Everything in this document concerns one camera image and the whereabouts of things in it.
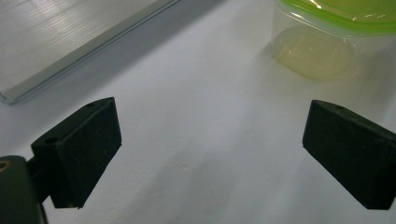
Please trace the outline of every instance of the white tabletop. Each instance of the white tabletop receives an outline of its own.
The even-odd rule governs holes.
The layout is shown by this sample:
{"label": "white tabletop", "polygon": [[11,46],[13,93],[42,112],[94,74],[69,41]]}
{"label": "white tabletop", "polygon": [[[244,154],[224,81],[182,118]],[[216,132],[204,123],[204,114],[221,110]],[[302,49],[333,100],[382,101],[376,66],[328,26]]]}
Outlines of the white tabletop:
{"label": "white tabletop", "polygon": [[122,147],[82,209],[49,223],[394,223],[360,205],[303,148],[311,100],[396,132],[395,55],[377,71],[314,81],[271,56],[271,0],[182,0],[15,105],[0,156],[114,96]]}

